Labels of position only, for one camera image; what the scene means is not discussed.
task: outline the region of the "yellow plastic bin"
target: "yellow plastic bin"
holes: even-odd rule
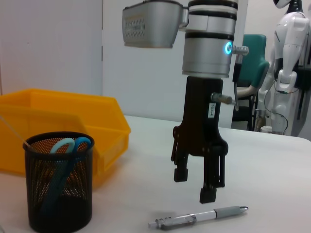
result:
[[[73,131],[95,139],[93,183],[127,150],[131,132],[114,98],[25,90],[0,97],[0,115],[24,138]],[[25,174],[22,142],[0,121],[0,170]]]

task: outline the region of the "chair backrest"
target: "chair backrest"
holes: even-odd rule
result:
[[[265,60],[267,38],[261,34],[245,34],[243,45],[249,48],[249,54],[243,58],[239,82],[250,83],[260,88],[269,69]]]

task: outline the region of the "blue led ring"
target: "blue led ring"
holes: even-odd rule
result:
[[[225,45],[225,53],[228,54],[228,55],[232,53],[232,42],[231,41],[226,43],[226,45]]]

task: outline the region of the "white label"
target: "white label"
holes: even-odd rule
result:
[[[216,103],[209,103],[208,118],[215,118]]]

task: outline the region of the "white wall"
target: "white wall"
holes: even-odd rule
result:
[[[102,0],[0,0],[4,94],[102,94]]]
[[[177,35],[172,50],[125,47],[122,9],[140,1],[104,0],[104,95],[115,97],[127,115],[181,121],[187,78],[181,74],[184,33]],[[246,8],[247,0],[240,0],[236,45],[242,44]],[[225,80],[223,93],[233,96],[231,80]],[[222,105],[220,126],[231,126],[232,111]]]

